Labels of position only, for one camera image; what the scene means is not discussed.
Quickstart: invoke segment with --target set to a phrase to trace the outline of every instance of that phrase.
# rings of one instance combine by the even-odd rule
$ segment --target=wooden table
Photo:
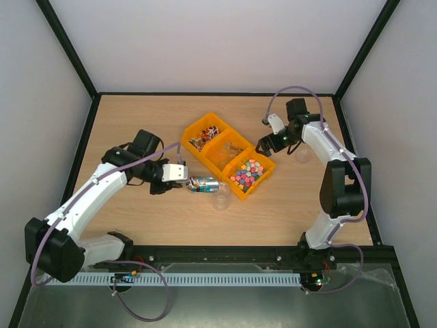
[[[272,106],[272,112],[284,122],[285,103],[290,99],[278,97]],[[102,96],[76,189],[92,175],[108,149],[132,141],[140,128],[159,136],[168,146],[180,140],[187,126],[212,111],[256,145],[259,138],[271,132],[261,123],[269,100],[260,96]],[[311,113],[319,112],[315,99],[306,101]],[[331,98],[322,102],[326,121],[342,141]],[[182,155],[192,174],[210,174],[184,148]],[[175,163],[175,150],[165,157]],[[271,159],[277,168],[270,179],[244,201],[232,195],[226,211],[215,210],[208,194],[174,189],[152,196],[148,184],[125,187],[92,219],[83,238],[115,230],[136,245],[296,245],[320,212],[324,168],[313,152],[306,164],[298,163],[286,151]],[[347,224],[335,242],[371,245],[366,221]]]

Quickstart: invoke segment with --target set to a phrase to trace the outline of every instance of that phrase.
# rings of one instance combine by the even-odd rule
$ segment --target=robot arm
[[[153,195],[181,187],[181,183],[188,180],[188,168],[184,163],[169,164],[168,159],[149,160],[130,169],[114,171],[153,154],[159,140],[153,134],[141,130],[132,143],[108,150],[97,170],[65,204],[45,220],[30,220],[25,227],[28,263],[33,262],[42,237],[58,218],[62,220],[47,240],[38,261],[38,268],[59,281],[67,282],[83,267],[105,260],[117,260],[123,253],[128,257],[126,252],[133,242],[117,232],[109,232],[103,237],[88,240],[81,240],[80,237],[103,204],[132,178],[149,182],[150,193]],[[98,180],[98,177],[110,171],[114,172]]]
[[[341,145],[340,141],[332,133],[330,136],[333,141],[326,136],[326,132],[329,133],[327,123],[324,122],[322,128],[320,115],[310,114],[303,98],[287,102],[287,118],[289,121],[287,126],[276,114],[270,114],[268,121],[263,121],[264,124],[272,127],[273,132],[259,140],[256,150],[260,154],[270,156],[271,150],[279,152],[302,141],[317,154],[325,167],[320,189],[322,211],[302,238],[311,249],[327,248],[345,222],[357,216],[364,208],[364,197],[359,182],[343,153],[348,155],[357,166],[365,183],[369,201],[371,163],[366,158],[358,158],[345,148],[338,150],[334,147],[333,141]],[[345,177],[348,177],[352,183],[346,184]]]

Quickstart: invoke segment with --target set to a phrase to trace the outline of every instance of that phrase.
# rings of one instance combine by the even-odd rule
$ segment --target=orange tray
[[[201,151],[198,151],[198,149],[190,143],[190,140],[196,138],[201,131],[207,129],[209,126],[217,126],[220,133],[208,142]],[[243,149],[243,151],[232,160],[227,160],[221,156],[221,150],[225,144],[229,142],[232,142],[234,146]],[[185,148],[188,149],[188,151],[208,169],[210,169],[218,179],[226,182],[231,187],[231,190],[241,200],[246,199],[250,193],[258,188],[262,181],[269,178],[273,169],[276,167],[276,164],[273,161],[264,155],[258,154],[255,151],[254,145],[248,142],[214,113],[206,114],[200,120],[197,120],[196,123],[191,124],[186,128],[181,139],[181,144],[184,145]],[[249,159],[255,159],[264,167],[264,169],[267,170],[267,172],[260,176],[259,179],[249,187],[248,191],[244,192],[230,180],[230,177],[234,176],[237,171],[241,170],[241,166]]]

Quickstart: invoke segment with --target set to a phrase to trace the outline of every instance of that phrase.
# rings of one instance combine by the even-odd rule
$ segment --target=black frame
[[[331,97],[335,107],[335,112],[339,121],[341,133],[345,141],[345,147],[354,152],[354,145],[352,138],[346,123],[346,119],[341,108],[341,99],[343,98],[346,90],[349,88],[351,82],[363,65],[366,57],[368,56],[373,45],[376,43],[378,36],[381,34],[384,26],[389,21],[391,15],[395,11],[400,0],[387,0],[384,7],[381,10],[378,18],[376,19],[373,27],[371,28],[368,36],[366,37],[363,45],[357,53],[352,65],[346,73],[343,81],[341,82],[338,90],[335,94],[318,94],[319,96]],[[59,40],[60,45],[64,49],[66,55],[71,61],[74,69],[83,82],[86,90],[88,91],[92,103],[89,109],[85,127],[83,129],[79,146],[76,151],[76,155],[73,160],[70,175],[66,188],[62,197],[61,203],[63,204],[68,198],[70,198],[74,191],[74,186],[81,168],[81,163],[85,150],[88,144],[89,136],[94,124],[94,119],[98,110],[100,99],[103,95],[147,95],[147,96],[272,96],[271,93],[232,93],[232,92],[98,92],[94,87],[90,77],[88,76],[85,67],[83,66],[77,52],[68,38],[61,22],[59,21],[53,7],[49,0],[36,0],[36,3],[40,6],[40,9],[47,19],[47,22],[51,26],[53,33]],[[308,94],[281,94],[280,96],[308,96]],[[367,225],[371,234],[373,246],[361,246],[363,250],[365,261],[367,263],[389,263],[395,275],[395,280],[399,286],[402,301],[404,303],[405,311],[410,322],[411,327],[419,327],[416,314],[406,284],[404,276],[397,260],[397,256],[392,246],[386,246],[382,244],[380,233],[378,231],[378,225],[375,220],[372,208],[370,207],[367,215]],[[204,262],[204,258],[208,259],[208,262],[235,262],[235,263],[257,263],[261,266],[270,266],[271,269],[293,269],[295,272],[307,272],[308,270],[299,267],[296,261],[296,254],[299,252],[297,246],[293,247],[180,247],[180,246],[134,246],[136,254],[143,255],[144,258],[149,256],[154,257],[153,265],[159,267],[160,265],[166,265],[173,262]],[[358,259],[358,254],[355,249],[343,248],[343,249],[329,249],[329,255],[334,255],[336,262],[355,262]],[[281,256],[282,260],[277,261],[277,256]],[[10,327],[17,327],[21,314],[23,313],[24,306],[29,294],[30,283],[30,271],[28,272],[25,283],[18,298],[14,313],[11,317]]]

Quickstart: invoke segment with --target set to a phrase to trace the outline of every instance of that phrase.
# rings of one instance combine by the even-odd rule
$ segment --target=transparent container
[[[231,203],[231,188],[227,183],[220,182],[218,191],[212,194],[212,205],[216,210],[226,210]]]

